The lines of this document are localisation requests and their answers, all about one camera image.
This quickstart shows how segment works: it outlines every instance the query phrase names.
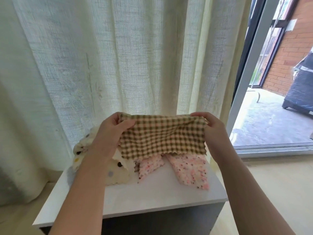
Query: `red brick wall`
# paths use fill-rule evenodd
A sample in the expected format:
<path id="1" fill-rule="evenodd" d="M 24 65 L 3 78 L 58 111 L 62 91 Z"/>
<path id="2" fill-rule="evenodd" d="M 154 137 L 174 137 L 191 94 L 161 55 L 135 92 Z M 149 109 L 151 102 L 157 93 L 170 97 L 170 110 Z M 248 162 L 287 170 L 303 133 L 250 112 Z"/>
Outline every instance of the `red brick wall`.
<path id="1" fill-rule="evenodd" d="M 299 0 L 291 19 L 297 19 L 295 27 L 285 33 L 263 85 L 279 95 L 286 95 L 293 82 L 292 68 L 313 46 L 313 0 Z"/>

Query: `floor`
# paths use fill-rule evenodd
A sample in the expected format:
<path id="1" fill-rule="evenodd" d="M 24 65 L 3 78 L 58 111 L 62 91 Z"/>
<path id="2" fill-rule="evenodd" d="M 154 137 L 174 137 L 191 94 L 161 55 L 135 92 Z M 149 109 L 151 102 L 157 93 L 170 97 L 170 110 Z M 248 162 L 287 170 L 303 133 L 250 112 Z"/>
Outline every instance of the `floor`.
<path id="1" fill-rule="evenodd" d="M 281 107 L 284 97 L 264 89 L 247 91 L 230 139 L 234 146 L 312 143 L 313 115 Z"/>
<path id="2" fill-rule="evenodd" d="M 256 181 L 296 234 L 313 234 L 313 156 L 246 163 Z M 221 174 L 217 176 L 223 182 Z M 26 205 L 0 207 L 0 234 L 43 235 L 31 227 L 54 183 Z M 211 235 L 238 234 L 229 203 L 225 203 Z"/>

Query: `white curtain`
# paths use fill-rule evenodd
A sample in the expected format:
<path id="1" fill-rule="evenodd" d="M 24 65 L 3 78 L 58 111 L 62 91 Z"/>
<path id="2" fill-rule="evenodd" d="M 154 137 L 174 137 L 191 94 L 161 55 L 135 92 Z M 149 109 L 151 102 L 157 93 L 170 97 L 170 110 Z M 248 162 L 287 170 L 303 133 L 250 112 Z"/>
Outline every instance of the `white curtain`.
<path id="1" fill-rule="evenodd" d="M 0 190 L 14 188 L 15 201 L 35 198 L 47 171 L 68 166 L 76 142 L 116 111 L 219 116 L 249 8 L 249 0 L 0 2 Z"/>

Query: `hand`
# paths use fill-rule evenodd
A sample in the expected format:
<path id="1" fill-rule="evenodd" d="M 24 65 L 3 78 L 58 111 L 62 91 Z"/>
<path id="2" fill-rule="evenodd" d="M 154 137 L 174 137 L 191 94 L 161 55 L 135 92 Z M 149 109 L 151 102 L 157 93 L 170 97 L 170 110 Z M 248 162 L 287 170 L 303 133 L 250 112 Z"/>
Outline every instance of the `hand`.
<path id="1" fill-rule="evenodd" d="M 212 158 L 219 166 L 236 155 L 222 121 L 208 112 L 194 112 L 190 116 L 204 117 L 209 122 L 204 131 L 205 142 Z"/>
<path id="2" fill-rule="evenodd" d="M 90 147 L 90 151 L 93 154 L 110 155 L 109 157 L 111 159 L 119 144 L 119 138 L 122 133 L 134 126 L 135 120 L 124 120 L 118 123 L 120 114 L 120 112 L 116 112 L 101 123 Z"/>

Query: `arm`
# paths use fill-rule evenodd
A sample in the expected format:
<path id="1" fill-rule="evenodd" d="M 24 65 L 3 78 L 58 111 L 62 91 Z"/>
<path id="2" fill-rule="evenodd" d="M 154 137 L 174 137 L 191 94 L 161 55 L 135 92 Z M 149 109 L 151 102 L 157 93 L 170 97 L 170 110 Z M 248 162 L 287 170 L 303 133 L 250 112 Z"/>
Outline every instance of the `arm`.
<path id="1" fill-rule="evenodd" d="M 209 121 L 205 142 L 221 170 L 239 234 L 295 234 L 238 157 L 224 124 L 207 112 L 191 116 Z"/>
<path id="2" fill-rule="evenodd" d="M 101 234 L 107 163 L 123 131 L 135 124 L 118 124 L 119 113 L 104 120 L 52 226 L 50 235 Z"/>

